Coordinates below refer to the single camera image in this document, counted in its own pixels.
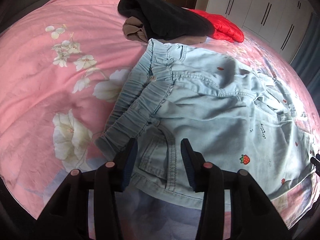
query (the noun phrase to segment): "red garment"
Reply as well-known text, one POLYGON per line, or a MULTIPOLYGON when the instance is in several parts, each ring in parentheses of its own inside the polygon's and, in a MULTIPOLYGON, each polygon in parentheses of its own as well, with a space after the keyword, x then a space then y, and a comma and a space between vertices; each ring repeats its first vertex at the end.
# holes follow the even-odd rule
POLYGON ((219 14, 210 14, 201 10, 192 10, 194 13, 208 19, 215 28, 214 33, 210 36, 216 40, 225 40, 230 42, 243 42, 244 34, 243 32, 235 25, 230 22, 228 19, 219 14))

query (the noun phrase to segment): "small red strawberry embroidery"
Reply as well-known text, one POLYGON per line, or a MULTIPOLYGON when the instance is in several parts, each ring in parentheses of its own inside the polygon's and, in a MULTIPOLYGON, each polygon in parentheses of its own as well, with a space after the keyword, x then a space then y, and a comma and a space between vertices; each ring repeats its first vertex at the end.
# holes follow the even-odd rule
POLYGON ((241 160, 241 163, 243 163, 244 165, 247 165, 250 162, 250 158, 248 155, 242 154, 240 160, 241 160))

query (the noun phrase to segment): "floral bedsheet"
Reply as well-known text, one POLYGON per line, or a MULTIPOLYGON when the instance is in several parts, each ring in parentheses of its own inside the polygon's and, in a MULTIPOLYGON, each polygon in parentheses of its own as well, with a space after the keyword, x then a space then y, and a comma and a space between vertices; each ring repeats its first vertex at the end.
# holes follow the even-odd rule
MULTIPOLYGON (((35 218, 72 169, 89 171, 106 161, 93 141, 146 49, 146 44, 124 37, 125 18, 117 12, 118 2, 51 0, 0 36, 0 175, 35 218)), ((315 105, 297 74, 276 52, 248 33, 243 43, 208 38, 197 47, 229 54, 281 78, 296 96, 300 113, 296 123, 319 146, 315 105)), ((289 228, 319 197, 319 181, 312 174, 273 201, 289 228)), ((122 203, 119 215, 125 239, 195 237, 199 210, 163 203, 131 187, 117 195, 117 201, 122 203)), ((230 212, 225 220, 227 237, 230 212)), ((94 237, 92 217, 90 221, 94 237)))

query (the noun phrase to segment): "folded black clothing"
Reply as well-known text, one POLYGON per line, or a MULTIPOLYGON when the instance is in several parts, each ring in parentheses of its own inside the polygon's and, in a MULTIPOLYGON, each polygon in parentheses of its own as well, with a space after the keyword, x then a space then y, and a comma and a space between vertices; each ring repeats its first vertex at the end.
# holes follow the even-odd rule
POLYGON ((118 12, 138 18, 147 38, 173 40, 181 36, 209 36, 214 27, 209 20, 163 0, 120 0, 118 12))

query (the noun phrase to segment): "curtain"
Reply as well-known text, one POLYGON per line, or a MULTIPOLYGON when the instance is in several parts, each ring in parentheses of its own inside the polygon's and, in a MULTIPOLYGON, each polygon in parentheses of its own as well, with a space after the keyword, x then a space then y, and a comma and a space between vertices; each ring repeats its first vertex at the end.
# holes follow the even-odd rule
POLYGON ((291 66, 307 87, 320 113, 320 19, 315 13, 291 66))

